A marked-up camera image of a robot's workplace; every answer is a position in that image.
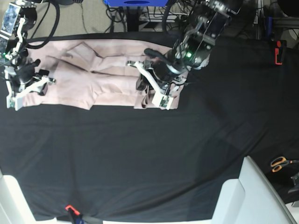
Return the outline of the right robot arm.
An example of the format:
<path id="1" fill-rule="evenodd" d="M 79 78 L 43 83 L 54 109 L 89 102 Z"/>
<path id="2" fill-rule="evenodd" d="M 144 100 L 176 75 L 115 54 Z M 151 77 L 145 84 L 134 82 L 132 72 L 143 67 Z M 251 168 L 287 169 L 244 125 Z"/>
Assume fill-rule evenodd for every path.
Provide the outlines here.
<path id="1" fill-rule="evenodd" d="M 29 49 L 44 47 L 53 37 L 60 19 L 60 7 L 55 0 L 49 0 L 56 10 L 56 18 L 49 36 L 39 45 L 30 45 L 27 42 L 28 31 L 37 20 L 36 5 L 41 0 L 15 0 L 9 3 L 4 13 L 0 27 L 0 66 L 3 68 L 1 78 L 7 85 L 7 108 L 16 111 L 23 107 L 24 97 L 35 92 L 44 96 L 48 85 L 56 80 L 49 76 L 48 70 L 36 71 L 40 65 L 39 59 L 29 57 Z"/>

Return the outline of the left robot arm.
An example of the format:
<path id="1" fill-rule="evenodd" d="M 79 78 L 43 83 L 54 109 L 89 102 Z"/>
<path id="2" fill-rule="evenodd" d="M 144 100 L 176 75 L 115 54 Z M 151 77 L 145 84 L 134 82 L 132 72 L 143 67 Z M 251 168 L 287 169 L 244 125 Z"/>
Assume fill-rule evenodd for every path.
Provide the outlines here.
<path id="1" fill-rule="evenodd" d="M 216 39 L 227 27 L 232 16 L 239 13 L 241 0 L 196 1 L 187 26 L 167 53 L 145 49 L 148 60 L 128 61 L 127 65 L 140 72 L 138 91 L 150 90 L 154 107 L 172 109 L 180 91 L 187 84 L 187 73 L 208 64 Z"/>

